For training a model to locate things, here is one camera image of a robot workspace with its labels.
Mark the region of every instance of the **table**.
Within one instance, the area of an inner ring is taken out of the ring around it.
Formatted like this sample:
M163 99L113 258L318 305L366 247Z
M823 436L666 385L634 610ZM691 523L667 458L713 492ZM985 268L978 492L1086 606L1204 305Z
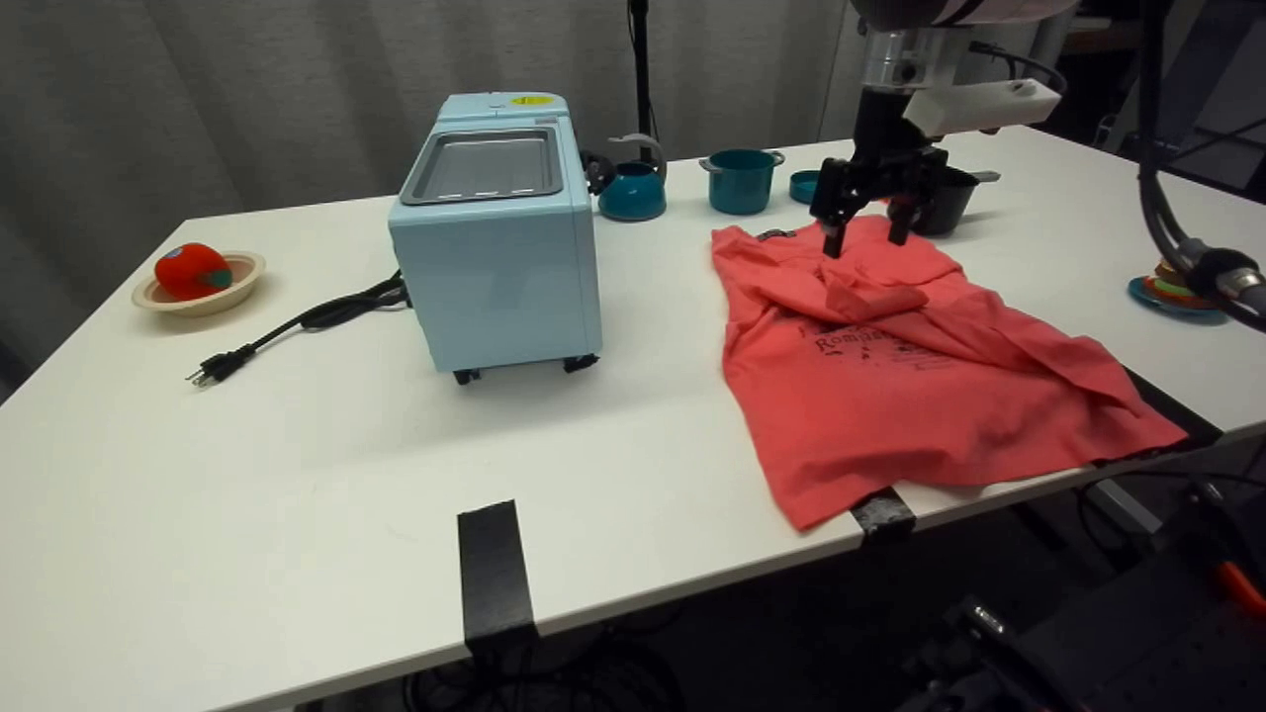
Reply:
M972 280L1126 370L1227 436L1266 420L1266 338L1123 302L1155 266L1135 169L1038 132L949 140L999 169L958 237ZM750 233L804 226L788 147ZM1266 254L1266 209L1165 184L1187 230ZM270 710L468 658L456 513L514 500L534 620L563 633L862 542L850 513L794 536L718 382L704 169L671 164L667 215L597 222L606 354L577 376L434 376L407 312L291 338L220 387L186 374L394 268L389 197L186 222L172 240L270 260L237 312L153 325L150 260L4 403L0 710ZM980 496L898 486L916 528L1076 476Z

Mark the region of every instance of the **plate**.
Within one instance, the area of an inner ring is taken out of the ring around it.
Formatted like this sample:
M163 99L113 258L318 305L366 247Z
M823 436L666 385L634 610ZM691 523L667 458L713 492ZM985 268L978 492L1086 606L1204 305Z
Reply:
M143 310L143 312L158 312L158 317L204 317L204 312L225 312L233 305L242 305L261 275L265 275L265 260L253 258L253 254L225 254L230 268L233 268L233 285L217 289L217 292L204 292L198 302L172 302L158 289L158 280L143 280L130 302Z

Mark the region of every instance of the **light blue toaster oven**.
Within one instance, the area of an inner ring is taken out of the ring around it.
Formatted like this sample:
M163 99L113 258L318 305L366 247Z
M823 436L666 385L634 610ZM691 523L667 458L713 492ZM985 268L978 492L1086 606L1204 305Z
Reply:
M452 95L389 226L438 374L597 362L594 209L564 99Z

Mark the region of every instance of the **red fruit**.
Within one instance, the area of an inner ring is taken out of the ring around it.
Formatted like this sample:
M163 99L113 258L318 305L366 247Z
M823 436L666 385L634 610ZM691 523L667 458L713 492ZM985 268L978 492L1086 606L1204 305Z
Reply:
M163 292L172 302L198 302L198 297L208 297L208 292L233 285L230 260L200 240L186 240L186 247L163 254L153 266L153 277L158 277Z

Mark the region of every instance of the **red towel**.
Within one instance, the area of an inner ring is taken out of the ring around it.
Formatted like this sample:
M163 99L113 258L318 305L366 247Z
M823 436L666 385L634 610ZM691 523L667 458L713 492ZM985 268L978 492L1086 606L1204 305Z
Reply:
M1181 440L1096 342L1005 310L928 240L889 247L879 217L840 260L819 226L714 230L713 266L725 382L800 532L889 484L978 492Z

